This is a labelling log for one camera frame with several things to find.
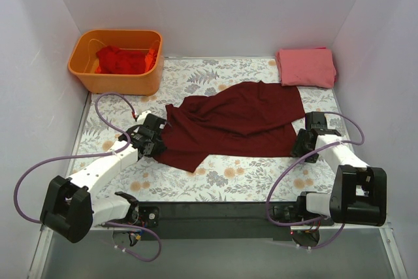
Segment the dark red t shirt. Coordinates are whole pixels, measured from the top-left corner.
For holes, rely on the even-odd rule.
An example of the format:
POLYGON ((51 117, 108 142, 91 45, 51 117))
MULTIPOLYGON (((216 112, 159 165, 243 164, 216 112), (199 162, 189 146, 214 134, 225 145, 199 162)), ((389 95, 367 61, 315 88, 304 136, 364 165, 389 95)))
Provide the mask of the dark red t shirt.
POLYGON ((304 117, 300 92, 279 83, 241 82, 213 96, 166 106, 166 150, 155 160, 193 172, 209 155, 289 157, 304 117))

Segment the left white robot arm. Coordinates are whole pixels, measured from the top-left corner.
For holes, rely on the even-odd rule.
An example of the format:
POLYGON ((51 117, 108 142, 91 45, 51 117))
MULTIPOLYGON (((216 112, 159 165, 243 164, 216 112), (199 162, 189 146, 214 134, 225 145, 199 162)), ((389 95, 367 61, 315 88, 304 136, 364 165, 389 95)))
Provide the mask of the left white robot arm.
POLYGON ((55 177, 46 192, 41 224, 77 243, 97 225, 115 221, 130 227, 138 223, 140 205, 132 195, 117 192, 105 199, 96 197, 124 169, 143 157, 153 157, 165 150, 161 133, 166 122, 145 111, 139 116, 137 125, 118 137, 106 156, 68 178, 55 177))

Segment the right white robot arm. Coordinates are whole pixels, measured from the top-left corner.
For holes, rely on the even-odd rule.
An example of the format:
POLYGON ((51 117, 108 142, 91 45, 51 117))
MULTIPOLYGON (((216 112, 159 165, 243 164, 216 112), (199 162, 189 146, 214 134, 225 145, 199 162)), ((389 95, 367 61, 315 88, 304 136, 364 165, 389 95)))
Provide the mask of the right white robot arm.
POLYGON ((291 156, 305 163, 322 157, 335 174, 330 193, 304 192, 297 198, 296 219, 310 225, 319 215, 336 223, 380 227, 387 218, 387 174, 371 167, 347 146, 339 131, 330 129, 325 114, 305 114, 291 156))

